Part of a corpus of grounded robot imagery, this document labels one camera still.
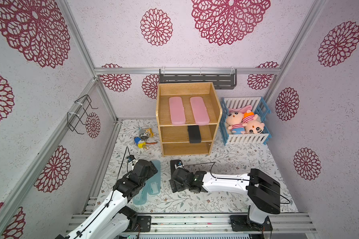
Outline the teal pencil case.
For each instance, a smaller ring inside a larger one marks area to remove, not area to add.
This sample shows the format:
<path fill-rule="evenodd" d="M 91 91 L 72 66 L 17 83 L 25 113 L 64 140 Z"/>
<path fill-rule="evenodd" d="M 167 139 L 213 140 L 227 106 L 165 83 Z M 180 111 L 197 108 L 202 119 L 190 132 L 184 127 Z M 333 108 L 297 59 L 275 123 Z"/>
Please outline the teal pencil case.
<path fill-rule="evenodd" d="M 147 181 L 148 194 L 155 196 L 161 191 L 161 162 L 159 160 L 152 160 L 152 163 L 157 169 L 157 173 Z"/>
<path fill-rule="evenodd" d="M 144 205 L 147 202 L 148 190 L 147 187 L 143 187 L 140 192 L 133 198 L 133 204 Z"/>

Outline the pink pencil case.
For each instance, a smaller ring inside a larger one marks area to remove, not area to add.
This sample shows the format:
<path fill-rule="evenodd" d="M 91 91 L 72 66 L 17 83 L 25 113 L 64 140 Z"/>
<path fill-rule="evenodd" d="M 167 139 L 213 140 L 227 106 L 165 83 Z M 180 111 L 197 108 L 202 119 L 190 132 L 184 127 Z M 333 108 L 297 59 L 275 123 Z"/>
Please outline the pink pencil case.
<path fill-rule="evenodd" d="M 193 112 L 194 121 L 197 125 L 208 125 L 210 118 L 203 97 L 196 96 L 190 98 L 190 105 Z"/>
<path fill-rule="evenodd" d="M 172 125 L 180 126 L 186 122 L 184 107 L 181 97 L 169 98 L 170 118 Z"/>

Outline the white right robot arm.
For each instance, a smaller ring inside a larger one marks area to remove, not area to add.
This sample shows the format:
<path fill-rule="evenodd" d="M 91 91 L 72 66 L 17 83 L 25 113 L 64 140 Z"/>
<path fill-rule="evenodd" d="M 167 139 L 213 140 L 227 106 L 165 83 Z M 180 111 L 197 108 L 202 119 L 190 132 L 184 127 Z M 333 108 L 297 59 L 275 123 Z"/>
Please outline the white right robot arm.
<path fill-rule="evenodd" d="M 269 215 L 281 213 L 280 183 L 256 168 L 240 175 L 221 175 L 178 167 L 172 172 L 170 185 L 174 193 L 188 190 L 247 195 L 252 201 L 248 210 L 248 221 L 252 223 L 262 225 Z"/>

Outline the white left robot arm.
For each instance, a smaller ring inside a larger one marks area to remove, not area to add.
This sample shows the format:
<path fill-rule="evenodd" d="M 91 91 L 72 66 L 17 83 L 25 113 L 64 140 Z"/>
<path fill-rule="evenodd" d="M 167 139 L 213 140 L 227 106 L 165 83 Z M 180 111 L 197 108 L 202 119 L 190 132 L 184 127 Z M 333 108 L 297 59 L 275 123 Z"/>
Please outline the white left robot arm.
<path fill-rule="evenodd" d="M 139 229 L 138 213 L 127 204 L 139 194 L 148 179 L 158 173 L 151 161 L 137 160 L 133 170 L 118 179 L 104 202 L 67 236 L 58 239 L 114 239 L 125 231 Z"/>

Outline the wooden three-tier shelf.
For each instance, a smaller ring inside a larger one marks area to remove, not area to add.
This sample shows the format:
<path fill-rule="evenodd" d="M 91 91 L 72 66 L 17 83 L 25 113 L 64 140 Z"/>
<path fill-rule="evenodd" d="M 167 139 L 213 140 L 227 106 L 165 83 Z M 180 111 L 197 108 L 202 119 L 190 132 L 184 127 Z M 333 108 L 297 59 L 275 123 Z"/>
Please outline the wooden three-tier shelf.
<path fill-rule="evenodd" d="M 175 126 L 171 123 L 169 98 L 181 97 L 186 122 Z M 199 125 L 201 143 L 189 143 L 187 127 L 197 125 L 194 121 L 190 98 L 203 97 L 210 123 Z M 163 156 L 209 155 L 222 117 L 222 108 L 213 83 L 164 83 L 158 85 L 156 119 Z"/>

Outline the pink plush pig toy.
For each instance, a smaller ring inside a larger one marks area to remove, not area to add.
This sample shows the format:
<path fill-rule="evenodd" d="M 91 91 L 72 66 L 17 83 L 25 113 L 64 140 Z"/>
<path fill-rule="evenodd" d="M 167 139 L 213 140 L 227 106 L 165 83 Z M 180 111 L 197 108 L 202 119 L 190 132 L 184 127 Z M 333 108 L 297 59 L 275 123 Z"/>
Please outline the pink plush pig toy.
<path fill-rule="evenodd" d="M 245 134 L 245 128 L 242 121 L 244 114 L 251 110 L 251 105 L 238 109 L 228 109 L 228 114 L 225 121 L 227 132 L 229 134 Z"/>

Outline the orange striped plush toy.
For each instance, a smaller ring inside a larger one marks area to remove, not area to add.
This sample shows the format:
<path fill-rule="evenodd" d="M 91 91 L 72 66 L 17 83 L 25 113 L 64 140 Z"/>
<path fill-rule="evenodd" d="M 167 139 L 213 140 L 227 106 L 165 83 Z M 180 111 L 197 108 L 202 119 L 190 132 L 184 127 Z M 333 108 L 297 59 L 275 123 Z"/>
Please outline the orange striped plush toy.
<path fill-rule="evenodd" d="M 246 134 L 260 134 L 264 131 L 265 124 L 259 120 L 259 115 L 251 110 L 243 114 L 241 123 L 244 126 Z"/>

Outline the blue white toy crate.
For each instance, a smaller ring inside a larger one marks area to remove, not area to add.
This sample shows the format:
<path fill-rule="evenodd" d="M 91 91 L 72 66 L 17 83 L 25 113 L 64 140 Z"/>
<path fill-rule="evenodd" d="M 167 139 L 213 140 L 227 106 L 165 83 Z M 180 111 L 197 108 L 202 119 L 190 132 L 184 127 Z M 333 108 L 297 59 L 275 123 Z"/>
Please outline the blue white toy crate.
<path fill-rule="evenodd" d="M 228 109 L 238 109 L 248 105 L 252 106 L 251 111 L 258 114 L 259 120 L 265 124 L 266 116 L 271 113 L 271 111 L 262 97 L 222 98 L 220 103 L 222 107 L 222 118 L 219 124 L 219 129 L 225 145 L 244 143 L 267 144 L 269 139 L 272 138 L 266 125 L 263 133 L 260 134 L 229 134 L 225 125 Z"/>

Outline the blue yellow keychain toy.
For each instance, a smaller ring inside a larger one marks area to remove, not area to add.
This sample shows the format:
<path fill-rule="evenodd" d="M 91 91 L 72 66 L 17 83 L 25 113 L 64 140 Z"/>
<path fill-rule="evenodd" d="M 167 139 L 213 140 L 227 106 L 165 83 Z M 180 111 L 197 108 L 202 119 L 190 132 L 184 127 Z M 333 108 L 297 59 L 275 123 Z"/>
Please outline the blue yellow keychain toy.
<path fill-rule="evenodd" d="M 140 137 L 134 137 L 134 142 L 138 148 L 141 149 L 149 149 L 151 145 L 157 144 L 157 142 L 146 142 L 145 140 L 141 139 Z"/>

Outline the grey plush keychain toy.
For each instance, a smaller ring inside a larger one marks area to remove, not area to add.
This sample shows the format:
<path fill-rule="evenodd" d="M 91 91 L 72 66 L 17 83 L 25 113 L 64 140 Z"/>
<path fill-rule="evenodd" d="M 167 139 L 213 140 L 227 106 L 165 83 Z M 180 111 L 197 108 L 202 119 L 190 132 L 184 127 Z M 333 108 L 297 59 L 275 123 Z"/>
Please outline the grey plush keychain toy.
<path fill-rule="evenodd" d="M 154 137 L 154 133 L 151 128 L 139 128 L 138 137 L 142 140 L 148 140 Z"/>

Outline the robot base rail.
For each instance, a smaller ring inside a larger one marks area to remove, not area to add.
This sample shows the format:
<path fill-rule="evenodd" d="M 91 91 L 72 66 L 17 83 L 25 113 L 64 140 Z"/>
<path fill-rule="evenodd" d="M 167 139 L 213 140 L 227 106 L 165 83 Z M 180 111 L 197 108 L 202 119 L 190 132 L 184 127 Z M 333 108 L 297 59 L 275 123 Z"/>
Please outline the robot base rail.
<path fill-rule="evenodd" d="M 251 213 L 137 214 L 127 208 L 101 222 L 92 214 L 73 215 L 66 230 L 69 238 L 95 239 L 111 235 L 190 235 L 190 234 L 315 234 L 307 213 L 281 213 L 266 216 L 263 223 L 249 220 Z"/>

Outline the grey wall-mounted rack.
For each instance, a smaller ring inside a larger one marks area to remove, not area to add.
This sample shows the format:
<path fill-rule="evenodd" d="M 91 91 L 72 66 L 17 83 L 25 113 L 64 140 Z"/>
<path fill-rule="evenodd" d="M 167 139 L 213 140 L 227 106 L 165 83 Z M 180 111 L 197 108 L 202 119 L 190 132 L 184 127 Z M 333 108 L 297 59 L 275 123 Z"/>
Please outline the grey wall-mounted rack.
<path fill-rule="evenodd" d="M 199 83 L 211 82 L 216 90 L 233 90 L 237 85 L 237 73 L 228 74 L 174 74 L 159 71 L 159 83 Z"/>

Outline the aluminium frame rails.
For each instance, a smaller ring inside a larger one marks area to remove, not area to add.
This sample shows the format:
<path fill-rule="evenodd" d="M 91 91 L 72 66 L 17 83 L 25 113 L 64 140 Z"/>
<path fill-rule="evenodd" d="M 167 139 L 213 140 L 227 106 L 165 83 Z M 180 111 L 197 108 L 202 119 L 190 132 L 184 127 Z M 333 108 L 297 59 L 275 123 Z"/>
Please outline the aluminium frame rails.
<path fill-rule="evenodd" d="M 126 68 L 96 68 L 93 64 L 92 58 L 89 55 L 87 47 L 84 43 L 80 30 L 77 26 L 77 23 L 73 17 L 71 9 L 67 1 L 57 1 L 57 6 L 62 12 L 62 16 L 65 19 L 65 22 L 68 24 L 68 28 L 71 31 L 71 36 L 76 41 L 78 49 L 82 54 L 84 62 L 89 69 L 91 80 L 87 86 L 82 91 L 81 95 L 86 95 L 90 93 L 95 86 L 101 86 L 101 83 L 97 80 L 98 74 L 151 74 L 158 73 L 159 68 L 144 68 L 144 67 L 126 67 Z M 313 1 L 312 5 L 309 8 L 308 13 L 306 14 L 301 27 L 299 28 L 295 38 L 293 39 L 285 57 L 282 60 L 282 63 L 279 68 L 249 68 L 241 67 L 237 68 L 239 74 L 274 74 L 279 77 L 283 77 L 286 74 L 288 67 L 291 66 L 292 61 L 295 59 L 297 52 L 300 50 L 303 42 L 306 40 L 308 34 L 313 28 L 313 25 L 317 21 L 319 15 L 321 14 L 326 1 Z M 167 75 L 199 75 L 199 74 L 210 74 L 210 75 L 222 75 L 231 73 L 233 70 L 232 67 L 166 67 L 164 72 Z M 14 216 L 16 210 L 20 204 L 24 201 L 26 195 L 30 191 L 34 182 L 36 181 L 38 175 L 41 173 L 42 167 L 45 165 L 49 157 L 53 153 L 53 149 L 61 142 L 65 137 L 68 126 L 67 120 L 69 118 L 64 116 L 61 123 L 57 126 L 55 131 L 52 133 L 48 141 L 45 143 L 43 148 L 40 150 L 39 154 L 36 156 L 34 161 L 31 163 L 29 168 L 25 171 L 24 175 L 20 178 L 18 183 L 15 185 L 14 189 L 9 194 L 5 204 L 1 208 L 0 212 L 0 238 L 4 229 L 9 224 L 10 220 Z"/>

